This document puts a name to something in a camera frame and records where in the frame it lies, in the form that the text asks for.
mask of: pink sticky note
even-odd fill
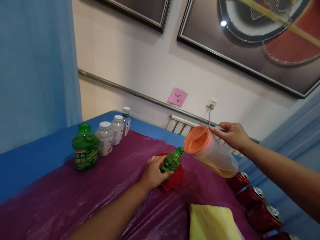
[[[169,98],[169,102],[181,107],[186,100],[188,94],[178,88],[173,88]]]

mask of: metal rail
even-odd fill
[[[144,99],[144,100],[146,100],[146,101],[155,103],[155,104],[157,104],[157,105],[159,105],[159,106],[161,106],[161,107],[170,109],[170,110],[172,110],[172,111],[174,111],[174,112],[177,112],[177,113],[180,113],[180,114],[182,114],[182,115],[184,115],[184,116],[187,116],[187,117],[189,117],[189,118],[192,118],[192,119],[194,119],[194,120],[196,120],[196,121],[199,121],[199,122],[202,122],[202,123],[205,123],[205,124],[209,124],[209,120],[207,120],[207,119],[198,117],[197,115],[194,115],[194,114],[192,114],[192,113],[186,112],[186,111],[184,111],[184,110],[181,110],[181,109],[179,109],[179,108],[176,108],[176,107],[174,107],[174,106],[171,106],[171,105],[169,105],[169,104],[167,104],[167,103],[161,102],[161,101],[159,101],[159,100],[157,100],[157,99],[154,99],[154,98],[149,97],[149,96],[147,96],[147,95],[144,95],[144,94],[142,94],[142,93],[136,92],[136,91],[134,91],[134,90],[132,90],[132,89],[130,89],[130,88],[124,87],[124,86],[122,86],[122,85],[119,85],[119,84],[117,84],[117,83],[111,82],[111,81],[109,81],[109,80],[107,80],[107,79],[104,79],[104,78],[102,78],[102,77],[99,77],[99,76],[97,76],[97,75],[94,75],[94,74],[92,74],[92,73],[86,72],[86,71],[84,71],[84,70],[82,70],[82,69],[80,69],[80,68],[78,68],[78,73],[79,73],[80,75],[86,76],[86,77],[88,77],[88,78],[90,78],[90,79],[93,79],[93,80],[95,80],[95,81],[98,81],[98,82],[101,82],[101,83],[103,83],[103,84],[106,84],[106,85],[108,85],[108,86],[110,86],[110,87],[116,88],[116,89],[121,90],[121,91],[126,92],[126,93],[129,93],[129,94],[131,94],[131,95],[133,95],[133,96],[136,96],[136,97],[138,97],[138,98]],[[215,127],[215,126],[217,126],[218,124],[213,123],[213,122],[210,122],[210,125]],[[253,140],[253,141],[256,142],[256,143],[259,143],[259,141],[255,140],[255,139],[253,139],[253,138],[251,138],[251,140]]]

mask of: hand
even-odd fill
[[[228,132],[222,132],[218,128],[210,127],[209,130],[216,136],[222,138],[230,147],[241,152],[252,142],[243,127],[239,123],[222,122],[219,124]]]
[[[169,171],[165,173],[160,172],[160,164],[166,159],[165,156],[153,156],[148,160],[148,164],[141,180],[138,182],[144,190],[150,192],[152,189],[158,187],[165,179],[169,178],[174,172]]]

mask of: purple plastic sheet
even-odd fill
[[[137,182],[150,157],[174,149],[130,131],[88,172],[75,172],[73,160],[67,162],[0,205],[0,239],[66,238]],[[122,239],[188,239],[191,203],[230,208],[244,238],[260,239],[224,178],[186,153],[182,164],[184,183],[178,190],[166,191],[160,186],[150,192]]]

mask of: framed picture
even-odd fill
[[[297,98],[320,83],[319,0],[189,0],[177,40]]]
[[[97,0],[163,33],[171,0]]]

